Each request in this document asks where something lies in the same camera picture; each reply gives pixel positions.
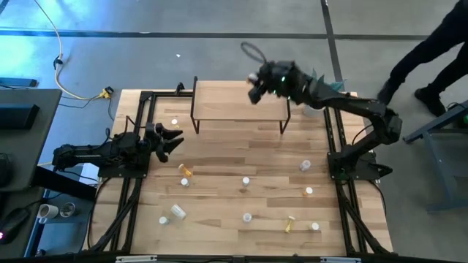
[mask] white plastic cup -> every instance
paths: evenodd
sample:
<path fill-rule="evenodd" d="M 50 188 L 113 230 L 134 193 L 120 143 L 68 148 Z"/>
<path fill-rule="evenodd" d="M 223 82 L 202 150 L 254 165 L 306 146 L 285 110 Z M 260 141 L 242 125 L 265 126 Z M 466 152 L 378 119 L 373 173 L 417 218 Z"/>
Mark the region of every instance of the white plastic cup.
<path fill-rule="evenodd" d="M 185 211 L 182 210 L 182 208 L 180 206 L 178 206 L 178 205 L 173 205 L 171 207 L 170 211 L 180 219 L 185 219 L 185 217 L 187 216 Z"/>
<path fill-rule="evenodd" d="M 312 223 L 310 225 L 310 230 L 314 230 L 314 231 L 317 231 L 319 229 L 319 224 L 318 223 Z"/>
<path fill-rule="evenodd" d="M 38 218 L 54 218 L 59 214 L 59 209 L 55 205 L 42 204 L 37 212 Z"/>
<path fill-rule="evenodd" d="M 316 110 L 314 109 L 313 107 L 310 107 L 310 106 L 305 106 L 304 109 L 302 110 L 302 113 L 305 115 L 305 116 L 308 116 L 308 117 L 314 117 L 314 116 L 323 116 L 323 110 L 325 109 L 325 107 L 323 107 L 322 109 L 320 110 Z"/>
<path fill-rule="evenodd" d="M 165 217 L 165 216 L 161 216 L 159 218 L 159 223 L 160 224 L 169 224 L 169 219 L 167 219 L 167 217 Z"/>
<path fill-rule="evenodd" d="M 249 223 L 252 220 L 252 215 L 249 213 L 245 213 L 244 216 L 242 216 L 242 221 L 244 223 Z"/>
<path fill-rule="evenodd" d="M 299 165 L 299 170 L 302 172 L 307 171 L 311 166 L 311 163 L 309 160 L 304 160 L 300 165 Z"/>
<path fill-rule="evenodd" d="M 182 186 L 185 186 L 185 187 L 190 186 L 190 182 L 189 182 L 189 180 L 187 178 L 182 178 L 181 184 L 182 184 Z"/>
<path fill-rule="evenodd" d="M 250 179 L 248 177 L 242 178 L 242 185 L 248 186 L 250 183 Z"/>

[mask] white cup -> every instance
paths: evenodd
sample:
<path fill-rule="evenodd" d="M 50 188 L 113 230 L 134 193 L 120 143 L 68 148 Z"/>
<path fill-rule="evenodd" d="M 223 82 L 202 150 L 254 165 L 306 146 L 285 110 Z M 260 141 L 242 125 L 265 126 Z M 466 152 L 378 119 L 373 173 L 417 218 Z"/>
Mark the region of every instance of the white cup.
<path fill-rule="evenodd" d="M 323 108 L 320 109 L 320 110 L 316 110 L 316 109 L 314 109 L 313 107 L 305 106 L 304 109 L 302 110 L 302 113 L 303 113 L 305 116 L 308 116 L 308 117 L 323 116 L 323 110 L 324 110 L 324 109 L 325 109 L 325 107 L 323 107 Z"/>
<path fill-rule="evenodd" d="M 55 205 L 42 204 L 37 212 L 38 218 L 54 218 L 59 214 L 59 209 Z"/>

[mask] wooden table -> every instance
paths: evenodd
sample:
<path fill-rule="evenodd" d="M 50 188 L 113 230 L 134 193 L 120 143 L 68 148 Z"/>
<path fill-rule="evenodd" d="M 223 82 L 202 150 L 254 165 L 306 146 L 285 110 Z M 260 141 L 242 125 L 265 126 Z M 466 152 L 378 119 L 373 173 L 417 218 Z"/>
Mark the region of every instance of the wooden table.
<path fill-rule="evenodd" d="M 135 119 L 140 92 L 122 91 L 113 134 L 124 130 L 125 115 Z M 177 119 L 185 141 L 168 163 L 151 157 L 141 189 L 133 254 L 345 255 L 336 189 L 328 178 L 322 113 L 306 117 L 303 106 L 292 106 L 289 129 L 283 135 L 275 121 L 206 121 L 203 132 L 196 134 L 191 129 L 190 109 L 190 98 L 160 98 L 156 102 L 154 122 L 171 129 L 171 121 Z M 349 113 L 342 113 L 342 117 L 350 142 L 363 128 L 363 119 Z M 305 159 L 312 167 L 301 172 L 298 166 Z M 194 174 L 188 188 L 180 184 L 182 174 L 177 167 L 181 163 Z M 244 176 L 251 179 L 247 187 L 242 185 Z M 122 179 L 110 180 L 97 200 L 92 243 L 116 215 L 121 184 Z M 307 186 L 314 193 L 303 197 Z M 365 181 L 356 181 L 356 189 L 364 222 L 391 251 L 379 192 Z M 174 204 L 186 211 L 184 221 L 171 214 Z M 253 215 L 251 223 L 243 223 L 244 213 Z M 160 216 L 167 216 L 170 224 L 160 225 Z M 288 216 L 296 218 L 290 234 L 284 233 Z M 320 231 L 308 230 L 311 222 L 317 222 Z M 126 228 L 124 222 L 120 245 Z M 354 224 L 350 228 L 357 249 Z"/>
<path fill-rule="evenodd" d="M 200 121 L 277 121 L 283 134 L 291 117 L 285 98 L 264 96 L 253 105 L 247 96 L 252 84 L 245 81 L 195 81 L 194 88 L 192 120 L 197 134 Z"/>

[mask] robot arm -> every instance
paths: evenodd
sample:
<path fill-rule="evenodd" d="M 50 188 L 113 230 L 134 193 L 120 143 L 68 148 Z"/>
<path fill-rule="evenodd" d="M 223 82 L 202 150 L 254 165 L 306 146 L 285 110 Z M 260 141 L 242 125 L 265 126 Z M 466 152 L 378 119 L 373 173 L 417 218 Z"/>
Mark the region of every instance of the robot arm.
<path fill-rule="evenodd" d="M 97 167 L 139 169 L 145 156 L 155 152 L 160 162 L 167 162 L 170 154 L 184 138 L 180 130 L 168 130 L 160 123 L 148 123 L 143 139 L 134 132 L 123 132 L 101 145 L 62 145 L 53 152 L 55 170 L 64 170 L 77 164 L 91 163 Z"/>
<path fill-rule="evenodd" d="M 355 170 L 358 159 L 373 148 L 399 140 L 401 119 L 385 104 L 376 99 L 361 99 L 335 91 L 323 81 L 323 77 L 316 79 L 304 74 L 294 61 L 265 62 L 258 73 L 250 74 L 248 81 L 254 86 L 249 92 L 252 104 L 258 103 L 268 92 L 314 109 L 332 107 L 368 118 L 374 131 L 355 145 L 346 145 L 340 153 L 333 155 L 331 166 L 334 164 L 334 169 L 341 169 L 344 173 L 350 174 Z"/>

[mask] black pants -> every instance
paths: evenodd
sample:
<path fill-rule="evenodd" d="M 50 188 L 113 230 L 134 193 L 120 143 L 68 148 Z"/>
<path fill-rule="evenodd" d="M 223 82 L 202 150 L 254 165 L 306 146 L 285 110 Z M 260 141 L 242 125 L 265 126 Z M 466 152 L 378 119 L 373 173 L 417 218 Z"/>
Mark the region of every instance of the black pants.
<path fill-rule="evenodd" d="M 468 74 L 468 9 L 461 1 L 445 16 L 442 24 L 415 49 L 409 52 L 390 73 L 390 83 L 400 86 L 417 66 L 433 61 L 452 47 L 465 42 L 457 58 L 442 70 L 429 90 L 436 94 Z"/>

